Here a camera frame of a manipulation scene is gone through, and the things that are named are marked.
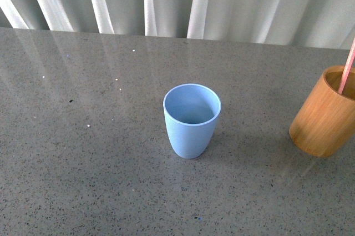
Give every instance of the pink straw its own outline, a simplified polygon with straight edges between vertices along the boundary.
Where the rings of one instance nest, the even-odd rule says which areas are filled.
[[[351,66],[352,66],[353,61],[354,61],[354,57],[355,57],[355,38],[354,38],[353,44],[351,45],[351,49],[350,49],[350,52],[349,52],[348,60],[346,60],[346,64],[345,64],[345,67],[344,67],[342,79],[340,81],[340,86],[339,86],[339,90],[338,90],[338,93],[340,93],[340,94],[343,93],[346,80],[347,80],[347,78],[349,76],[349,72],[350,72]]]

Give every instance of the speckled granite countertop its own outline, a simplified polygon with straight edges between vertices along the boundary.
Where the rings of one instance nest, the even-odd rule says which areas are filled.
[[[355,140],[319,159],[288,127],[348,51],[0,29],[2,235],[353,235]],[[221,98],[178,157],[163,97]]]

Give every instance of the blue cup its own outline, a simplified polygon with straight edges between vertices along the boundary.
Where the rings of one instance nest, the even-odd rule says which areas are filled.
[[[173,150],[182,158],[196,158],[206,149],[221,112],[221,100],[210,88],[182,84],[163,101],[166,130]]]

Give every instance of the bamboo cup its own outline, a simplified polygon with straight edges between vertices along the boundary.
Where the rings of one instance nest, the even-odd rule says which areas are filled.
[[[343,70],[323,72],[290,126],[294,144],[310,155],[329,157],[355,133],[355,68],[339,94]]]

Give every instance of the cup rim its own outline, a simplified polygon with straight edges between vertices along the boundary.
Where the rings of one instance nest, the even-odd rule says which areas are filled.
[[[166,98],[168,97],[168,95],[175,89],[178,89],[180,87],[183,87],[183,86],[198,86],[198,87],[201,87],[203,89],[206,89],[208,90],[209,92],[211,92],[217,99],[218,99],[218,110],[217,110],[217,113],[213,116],[213,118],[205,121],[205,122],[202,122],[202,123],[197,123],[197,124],[190,124],[190,123],[185,123],[185,122],[181,122],[179,120],[177,120],[176,118],[172,117],[170,115],[170,113],[168,112],[168,110],[166,109],[165,107],[165,101],[166,101]],[[219,98],[219,96],[212,90],[210,89],[209,87],[206,87],[206,86],[203,86],[201,84],[197,84],[197,83],[185,83],[185,84],[181,84],[181,85],[178,85],[178,86],[175,86],[174,88],[172,88],[171,90],[169,90],[165,97],[164,97],[164,100],[163,100],[163,107],[164,107],[164,112],[170,117],[172,118],[175,122],[179,123],[179,124],[182,124],[182,125],[186,125],[186,126],[191,126],[191,127],[197,127],[197,126],[201,126],[201,125],[205,125],[205,124],[208,124],[208,123],[211,123],[213,120],[215,120],[220,112],[221,112],[221,109],[222,109],[222,103],[221,103],[221,99]]]
[[[342,74],[343,71],[344,71],[344,68],[345,68],[345,66],[331,66],[331,67],[328,67],[328,68],[326,68],[323,71],[322,77],[323,77],[323,80],[324,80],[325,84],[330,88],[330,90],[335,92],[335,94],[337,94],[338,96],[341,96],[341,97],[343,97],[343,98],[345,98],[347,100],[355,102],[354,99],[349,98],[347,96],[344,96],[344,95],[338,93],[337,90],[333,89],[333,87],[328,83],[327,78],[326,78],[326,75],[329,74],[329,73],[332,73],[332,72],[340,72],[340,74]],[[350,72],[355,74],[355,68],[351,68]]]

